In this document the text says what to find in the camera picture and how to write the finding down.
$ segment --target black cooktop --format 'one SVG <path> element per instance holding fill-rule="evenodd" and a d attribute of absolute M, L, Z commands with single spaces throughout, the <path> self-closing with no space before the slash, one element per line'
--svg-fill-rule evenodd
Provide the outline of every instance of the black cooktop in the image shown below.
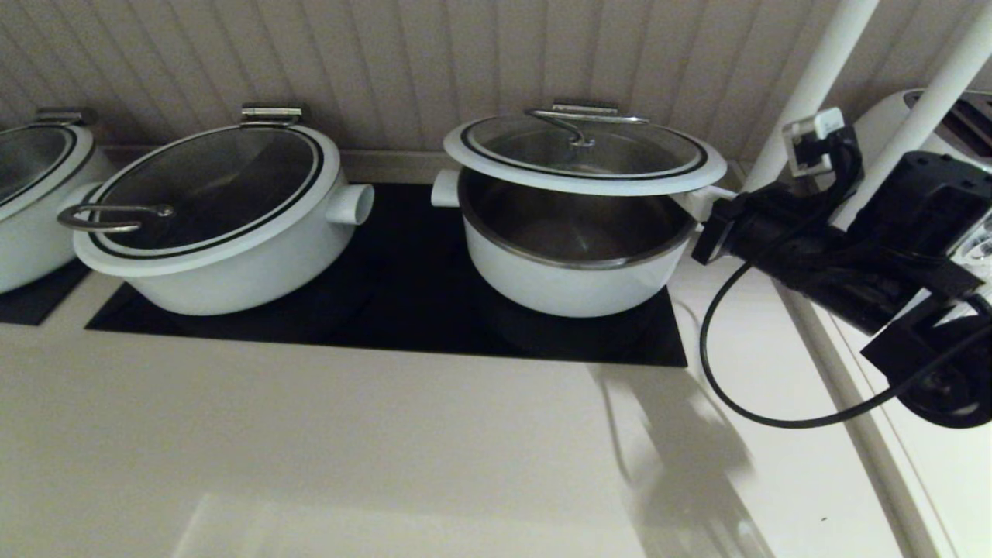
<path fill-rule="evenodd" d="M 40 325 L 87 273 L 89 268 L 74 259 L 33 283 L 0 295 L 0 322 Z"/>
<path fill-rule="evenodd" d="M 326 271 L 264 306 L 181 316 L 122 286 L 90 330 L 555 360 L 685 366 L 668 290 L 604 318 L 558 318 L 497 293 L 475 271 L 458 209 L 431 189 L 377 185 L 368 221 Z"/>

